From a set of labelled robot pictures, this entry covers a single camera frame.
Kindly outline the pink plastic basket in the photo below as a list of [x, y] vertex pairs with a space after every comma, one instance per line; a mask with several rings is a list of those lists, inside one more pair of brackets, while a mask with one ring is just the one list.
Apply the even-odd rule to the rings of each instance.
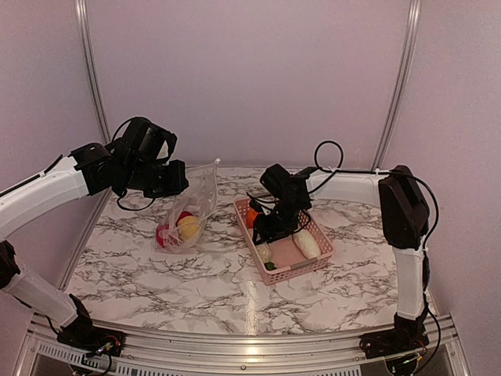
[[251, 209], [249, 203], [250, 200], [248, 198], [236, 199], [233, 207], [236, 212], [238, 226], [250, 250], [261, 280], [265, 285], [277, 284], [306, 273], [312, 273], [328, 265], [330, 258], [335, 254], [333, 244], [319, 225], [312, 220], [305, 227], [305, 230], [313, 236], [315, 242], [318, 244], [320, 256], [307, 258], [291, 237], [283, 238], [269, 245], [271, 251], [269, 261], [273, 263], [275, 269], [267, 270], [265, 260], [261, 257], [253, 243], [253, 230], [247, 228], [247, 213]]

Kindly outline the red knitted apple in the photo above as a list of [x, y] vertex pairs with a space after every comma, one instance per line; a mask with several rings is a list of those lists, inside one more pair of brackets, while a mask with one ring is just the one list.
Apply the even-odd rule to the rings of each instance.
[[[194, 215], [189, 211], [183, 211], [175, 222], [175, 225], [181, 225], [184, 218], [193, 219]], [[160, 224], [156, 228], [156, 241], [162, 247], [167, 246], [178, 246], [180, 240], [176, 239], [175, 236], [169, 233], [170, 226], [168, 223]]]

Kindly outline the clear zip top bag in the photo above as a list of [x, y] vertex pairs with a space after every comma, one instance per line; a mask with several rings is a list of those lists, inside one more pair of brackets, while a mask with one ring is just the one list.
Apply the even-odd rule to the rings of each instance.
[[179, 254], [195, 247], [218, 203], [219, 158], [186, 170], [189, 186], [173, 200], [171, 208], [155, 229], [154, 249]]

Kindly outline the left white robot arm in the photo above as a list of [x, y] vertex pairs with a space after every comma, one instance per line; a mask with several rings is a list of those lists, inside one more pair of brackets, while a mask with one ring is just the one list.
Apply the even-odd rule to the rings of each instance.
[[155, 201], [188, 187], [185, 163], [171, 157], [178, 140], [173, 132], [145, 117], [132, 117], [119, 128], [123, 134], [115, 134], [110, 143], [81, 146], [1, 193], [1, 290], [68, 328], [83, 349], [99, 341], [85, 307], [17, 260], [7, 239], [53, 209], [104, 190], [119, 200], [136, 190]]

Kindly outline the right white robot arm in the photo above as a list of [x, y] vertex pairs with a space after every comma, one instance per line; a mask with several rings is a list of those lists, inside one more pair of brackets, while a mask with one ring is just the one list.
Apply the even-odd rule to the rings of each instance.
[[252, 222], [254, 244], [306, 230], [317, 197], [333, 194], [337, 201], [366, 202], [380, 209], [384, 238], [393, 248], [397, 266], [396, 315], [405, 320], [389, 331], [387, 343], [403, 351], [415, 342], [419, 332], [411, 321], [427, 313], [427, 241], [436, 227], [429, 222], [430, 208], [421, 191], [427, 184], [405, 165], [374, 171], [308, 167], [290, 173], [279, 164], [267, 168], [260, 183], [271, 197], [249, 197], [257, 213]]

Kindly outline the yellow knitted fruit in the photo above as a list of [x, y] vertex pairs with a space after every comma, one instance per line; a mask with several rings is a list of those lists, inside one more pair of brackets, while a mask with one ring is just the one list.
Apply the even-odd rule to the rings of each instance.
[[183, 242], [194, 237], [199, 229], [199, 219], [195, 215], [187, 215], [177, 222], [178, 236]]

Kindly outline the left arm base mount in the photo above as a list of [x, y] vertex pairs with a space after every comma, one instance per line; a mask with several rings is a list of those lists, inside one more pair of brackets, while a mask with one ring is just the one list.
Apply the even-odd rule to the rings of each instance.
[[61, 326], [57, 341], [89, 352], [97, 351], [110, 343], [112, 346], [107, 352], [111, 356], [119, 356], [124, 345], [125, 333], [95, 326], [81, 300], [73, 295], [70, 295], [70, 298], [75, 304], [77, 317], [67, 326]]

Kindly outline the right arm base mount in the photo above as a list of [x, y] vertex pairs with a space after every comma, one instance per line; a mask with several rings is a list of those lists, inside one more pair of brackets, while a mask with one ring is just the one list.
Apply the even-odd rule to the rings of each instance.
[[359, 347], [367, 359], [427, 347], [430, 341], [424, 326], [426, 317], [427, 310], [424, 310], [415, 320], [403, 318], [396, 313], [392, 329], [363, 334]]

